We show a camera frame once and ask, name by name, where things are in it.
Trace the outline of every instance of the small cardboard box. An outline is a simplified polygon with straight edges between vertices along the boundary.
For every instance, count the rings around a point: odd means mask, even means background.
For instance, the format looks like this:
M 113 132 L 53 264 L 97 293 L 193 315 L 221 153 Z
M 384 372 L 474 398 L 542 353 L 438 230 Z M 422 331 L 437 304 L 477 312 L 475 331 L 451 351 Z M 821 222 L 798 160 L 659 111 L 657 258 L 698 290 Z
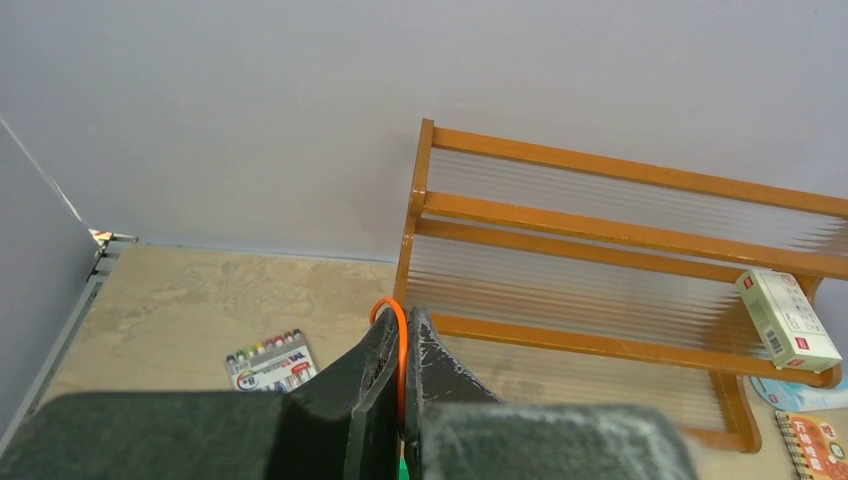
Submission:
M 842 361 L 795 277 L 747 270 L 736 288 L 775 367 L 818 373 Z

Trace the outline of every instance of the frosted plastic panel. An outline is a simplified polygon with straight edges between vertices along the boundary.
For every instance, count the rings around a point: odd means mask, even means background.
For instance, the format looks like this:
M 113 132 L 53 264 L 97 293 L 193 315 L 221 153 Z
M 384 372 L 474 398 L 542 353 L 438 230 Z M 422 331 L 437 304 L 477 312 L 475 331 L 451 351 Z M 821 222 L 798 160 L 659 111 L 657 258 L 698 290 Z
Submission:
M 447 336 L 442 341 L 510 403 L 636 403 L 682 426 L 726 430 L 709 374 L 701 370 Z
M 456 219 L 456 218 L 445 218 L 445 217 L 440 217 L 438 215 L 431 215 L 431 214 L 427 214 L 427 213 L 423 214 L 421 216 L 421 218 L 424 218 L 424 219 L 427 219 L 427 220 L 437 220 L 437 221 L 441 221 L 441 222 L 458 223 L 460 225 L 470 225 L 470 226 L 473 226 L 473 227 L 481 227 L 481 228 L 486 228 L 486 229 L 489 229 L 489 230 L 500 230 L 500 231 L 504 231 L 504 232 L 520 233 L 522 235 L 532 235 L 532 236 L 536 236 L 536 237 L 552 238 L 554 240 L 564 240 L 564 241 L 571 242 L 571 243 L 582 243 L 582 244 L 586 244 L 586 245 L 594 245 L 594 246 L 597 246 L 597 247 L 612 248 L 612 249 L 615 249 L 615 250 L 624 250 L 624 251 L 628 251 L 628 252 L 644 253 L 644 254 L 654 255 L 654 256 L 659 256 L 659 257 L 676 258 L 676 259 L 680 259 L 680 260 L 688 260 L 688 261 L 691 261 L 691 262 L 709 263 L 709 264 L 713 264 L 713 265 L 723 265 L 723 266 L 726 266 L 726 267 L 741 268 L 741 269 L 751 268 L 749 265 L 742 265 L 742 264 L 739 264 L 739 263 L 732 263 L 732 262 L 725 262 L 725 261 L 721 261 L 721 260 L 714 260 L 712 258 L 693 257 L 691 255 L 684 255 L 684 254 L 680 254 L 680 253 L 671 253 L 671 252 L 663 252 L 663 251 L 659 251 L 659 250 L 652 250 L 650 248 L 631 247 L 629 245 L 617 245 L 617 244 L 613 244 L 613 243 L 609 243 L 609 242 L 601 242 L 601 241 L 597 241 L 597 240 L 587 240 L 587 239 L 584 239 L 584 238 L 577 238 L 577 237 L 568 237 L 568 236 L 564 236 L 564 235 L 556 235 L 556 234 L 553 234 L 553 233 L 546 233 L 546 232 L 534 232 L 534 231 L 521 229 L 521 228 L 504 227 L 504 226 L 501 226 L 501 225 L 493 225 L 493 224 L 483 223 L 483 222 L 474 222 L 474 221 L 470 221 L 470 220 L 463 220 L 463 219 Z
M 729 283 L 417 235 L 406 305 L 434 313 L 766 356 Z
M 759 245 L 848 254 L 843 219 L 434 149 L 428 190 Z

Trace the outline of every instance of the orange ring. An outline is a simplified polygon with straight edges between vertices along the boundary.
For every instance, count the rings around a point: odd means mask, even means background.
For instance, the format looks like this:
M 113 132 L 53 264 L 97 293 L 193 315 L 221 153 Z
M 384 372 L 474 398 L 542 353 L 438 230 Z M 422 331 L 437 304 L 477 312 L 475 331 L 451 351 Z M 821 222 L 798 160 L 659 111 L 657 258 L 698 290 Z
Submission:
M 401 437 L 403 437 L 404 425 L 406 424 L 406 352 L 409 349 L 409 336 L 406 330 L 406 314 L 403 308 L 392 297 L 383 297 L 377 300 L 371 308 L 369 324 L 374 325 L 377 320 L 377 312 L 383 305 L 389 305 L 398 319 L 398 425 Z

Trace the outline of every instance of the marble-patterned floor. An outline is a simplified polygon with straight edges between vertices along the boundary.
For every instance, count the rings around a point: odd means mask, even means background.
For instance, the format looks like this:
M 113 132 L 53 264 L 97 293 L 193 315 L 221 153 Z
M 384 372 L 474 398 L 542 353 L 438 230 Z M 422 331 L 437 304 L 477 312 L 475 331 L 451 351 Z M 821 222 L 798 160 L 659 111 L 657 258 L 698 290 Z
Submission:
M 391 264 L 133 246 L 121 254 L 44 401 L 90 390 L 229 390 L 227 354 L 294 328 L 325 367 L 362 337 L 368 312 L 391 292 L 394 273 Z M 701 372 L 445 341 L 508 401 L 637 402 L 692 426 L 721 426 L 708 388 L 680 387 L 697 384 Z M 748 395 L 762 451 L 704 449 L 703 479 L 794 478 L 773 409 L 750 388 Z M 824 416 L 848 432 L 848 411 Z

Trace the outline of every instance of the gray wall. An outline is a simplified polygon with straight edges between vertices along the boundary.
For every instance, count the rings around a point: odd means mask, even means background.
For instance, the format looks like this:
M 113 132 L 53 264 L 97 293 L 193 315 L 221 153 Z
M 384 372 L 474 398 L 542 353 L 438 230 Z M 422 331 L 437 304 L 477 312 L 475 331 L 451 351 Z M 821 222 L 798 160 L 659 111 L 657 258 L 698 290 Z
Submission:
M 0 437 L 85 287 L 96 251 L 0 118 Z
M 6 0 L 0 115 L 93 227 L 393 260 L 423 116 L 848 196 L 845 25 L 838 0 Z

